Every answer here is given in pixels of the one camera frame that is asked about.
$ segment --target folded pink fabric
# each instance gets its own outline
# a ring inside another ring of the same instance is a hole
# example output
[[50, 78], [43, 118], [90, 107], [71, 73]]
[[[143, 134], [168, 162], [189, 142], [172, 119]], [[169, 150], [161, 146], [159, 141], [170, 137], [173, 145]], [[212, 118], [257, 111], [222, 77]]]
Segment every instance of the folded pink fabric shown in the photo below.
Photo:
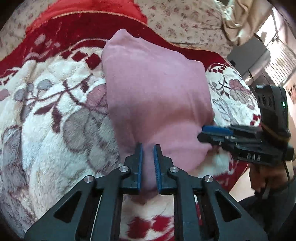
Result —
[[156, 188], [155, 144], [175, 166], [195, 169], [212, 149], [197, 140], [214, 117], [203, 64], [134, 38], [125, 29], [107, 42], [102, 63], [122, 162], [137, 142], [143, 144], [143, 190]]

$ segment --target person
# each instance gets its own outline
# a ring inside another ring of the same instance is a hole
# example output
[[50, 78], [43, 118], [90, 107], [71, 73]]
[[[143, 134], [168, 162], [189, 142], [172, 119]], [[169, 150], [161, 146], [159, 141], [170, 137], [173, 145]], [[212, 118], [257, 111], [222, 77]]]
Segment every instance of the person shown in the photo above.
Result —
[[[296, 200], [296, 168], [291, 161], [277, 167], [250, 164], [251, 187], [254, 196], [245, 198], [239, 204], [264, 228], [269, 240], [279, 231], [292, 211]], [[262, 198], [265, 189], [267, 198]]]

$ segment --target silver screw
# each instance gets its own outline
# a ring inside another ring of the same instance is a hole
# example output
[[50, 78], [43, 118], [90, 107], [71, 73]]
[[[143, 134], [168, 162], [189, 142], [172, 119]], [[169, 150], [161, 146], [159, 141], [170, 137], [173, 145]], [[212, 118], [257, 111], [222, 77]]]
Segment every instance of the silver screw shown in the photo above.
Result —
[[121, 171], [121, 172], [127, 172], [128, 171], [128, 167], [127, 166], [121, 166], [119, 168], [119, 171]]
[[179, 168], [177, 167], [170, 167], [170, 171], [175, 173], [175, 172], [178, 172], [179, 171]]
[[211, 183], [213, 180], [214, 180], [213, 177], [211, 177], [211, 176], [205, 176], [205, 181], [207, 183]]
[[85, 181], [86, 183], [91, 183], [93, 181], [93, 177], [92, 176], [86, 176], [83, 181]]

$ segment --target hand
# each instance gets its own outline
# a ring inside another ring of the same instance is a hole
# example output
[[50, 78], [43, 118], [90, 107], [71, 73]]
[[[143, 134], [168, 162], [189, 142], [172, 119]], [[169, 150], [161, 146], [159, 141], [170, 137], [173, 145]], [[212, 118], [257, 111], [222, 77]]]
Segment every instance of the hand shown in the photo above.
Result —
[[[292, 180], [294, 177], [292, 162], [287, 161], [286, 164], [290, 174], [290, 180]], [[263, 165], [255, 166], [253, 164], [249, 164], [249, 167], [251, 188], [253, 188], [257, 192], [260, 192], [261, 188], [264, 188], [266, 186], [267, 179], [270, 188], [278, 188], [286, 184], [288, 181], [287, 173], [283, 163], [277, 167], [269, 167]]]

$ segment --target red cloth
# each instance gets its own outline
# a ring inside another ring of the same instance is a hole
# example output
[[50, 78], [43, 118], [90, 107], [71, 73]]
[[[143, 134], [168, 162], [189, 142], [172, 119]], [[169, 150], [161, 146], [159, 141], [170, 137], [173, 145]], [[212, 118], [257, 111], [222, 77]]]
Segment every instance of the red cloth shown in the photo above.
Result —
[[77, 11], [105, 11], [120, 13], [143, 23], [147, 23], [147, 18], [141, 13], [140, 7], [133, 0], [58, 0], [45, 10], [40, 16], [26, 29], [28, 35], [49, 19]]

